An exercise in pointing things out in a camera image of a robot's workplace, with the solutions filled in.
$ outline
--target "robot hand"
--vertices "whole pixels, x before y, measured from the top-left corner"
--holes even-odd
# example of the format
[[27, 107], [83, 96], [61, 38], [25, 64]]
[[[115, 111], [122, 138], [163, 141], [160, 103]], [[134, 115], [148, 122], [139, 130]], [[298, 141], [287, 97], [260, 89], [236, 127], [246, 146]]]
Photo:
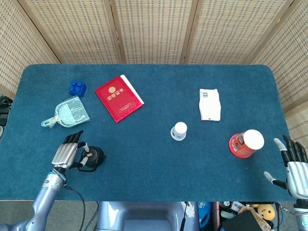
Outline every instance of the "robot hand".
[[78, 148], [84, 147], [86, 152], [89, 151], [87, 143], [77, 143], [82, 133], [83, 130], [75, 134], [68, 135], [64, 139], [63, 144], [60, 145], [51, 162], [54, 168], [61, 168], [64, 171], [68, 170], [74, 163], [76, 151]]
[[270, 173], [264, 172], [265, 177], [274, 185], [288, 189], [296, 199], [308, 199], [308, 159], [304, 147], [283, 135], [286, 146], [277, 138], [275, 144], [281, 151], [286, 168], [287, 182], [273, 178]]

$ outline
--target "white lid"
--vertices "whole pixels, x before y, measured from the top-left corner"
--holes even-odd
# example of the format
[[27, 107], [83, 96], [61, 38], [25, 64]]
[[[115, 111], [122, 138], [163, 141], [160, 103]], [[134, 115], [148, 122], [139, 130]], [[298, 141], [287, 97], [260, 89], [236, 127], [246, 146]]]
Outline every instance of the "white lid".
[[259, 150], [264, 145], [264, 138], [261, 132], [250, 129], [244, 133], [244, 142], [248, 148]]
[[187, 125], [183, 122], [178, 122], [174, 126], [174, 129], [177, 133], [182, 134], [182, 133], [185, 133], [187, 131]]

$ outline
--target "woven panel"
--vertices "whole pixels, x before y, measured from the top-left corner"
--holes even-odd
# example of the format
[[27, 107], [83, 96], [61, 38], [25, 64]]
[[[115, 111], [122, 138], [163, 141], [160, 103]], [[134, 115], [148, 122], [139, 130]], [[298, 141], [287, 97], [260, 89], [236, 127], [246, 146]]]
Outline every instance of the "woven panel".
[[284, 4], [284, 0], [205, 0], [186, 62], [242, 63]]
[[302, 0], [254, 63], [268, 65], [285, 108], [308, 95], [308, 1]]
[[287, 118], [293, 140], [300, 142], [308, 151], [308, 107]]
[[0, 34], [0, 84], [13, 98], [26, 66], [57, 61], [11, 0], [0, 1]]
[[115, 0], [128, 63], [178, 64], [192, 0]]
[[23, 0], [63, 63], [117, 63], [103, 0]]

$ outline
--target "metal robot hand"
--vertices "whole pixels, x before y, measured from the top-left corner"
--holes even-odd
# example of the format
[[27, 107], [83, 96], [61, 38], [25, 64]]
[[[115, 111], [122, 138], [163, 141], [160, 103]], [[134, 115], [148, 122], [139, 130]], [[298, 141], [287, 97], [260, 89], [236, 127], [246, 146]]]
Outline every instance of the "metal robot hand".
[[286, 146], [277, 138], [275, 144], [281, 151], [286, 169], [287, 181], [283, 182], [264, 172], [265, 177], [274, 185], [287, 189], [296, 198], [295, 216], [299, 231], [308, 231], [308, 158], [305, 148], [298, 142], [283, 135]]
[[78, 148], [84, 147], [86, 152], [89, 151], [87, 143], [77, 143], [82, 133], [83, 130], [75, 134], [69, 135], [64, 139], [63, 144], [60, 145], [51, 162], [55, 169], [61, 168], [64, 170], [68, 170], [74, 163], [76, 151]]

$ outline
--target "blue table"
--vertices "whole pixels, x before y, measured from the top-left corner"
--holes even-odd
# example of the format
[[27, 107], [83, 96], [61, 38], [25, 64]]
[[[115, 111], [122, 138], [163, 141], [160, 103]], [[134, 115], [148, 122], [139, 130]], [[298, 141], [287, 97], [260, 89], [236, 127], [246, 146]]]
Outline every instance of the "blue table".
[[[125, 74], [145, 105], [118, 124], [94, 90]], [[43, 128], [58, 103], [70, 97], [71, 80], [87, 85], [81, 98], [89, 116], [73, 128]], [[199, 89], [218, 89], [221, 121], [201, 121]], [[176, 122], [188, 126], [179, 142], [170, 136]], [[236, 158], [229, 138], [259, 130], [262, 150]], [[288, 134], [274, 76], [263, 65], [37, 64], [27, 67], [0, 144], [0, 199], [35, 199], [52, 158], [71, 133], [101, 147], [107, 159], [94, 173], [67, 172], [68, 185], [85, 200], [100, 201], [282, 201], [287, 191], [263, 176], [284, 179], [273, 138]], [[74, 200], [62, 190], [59, 200]]]

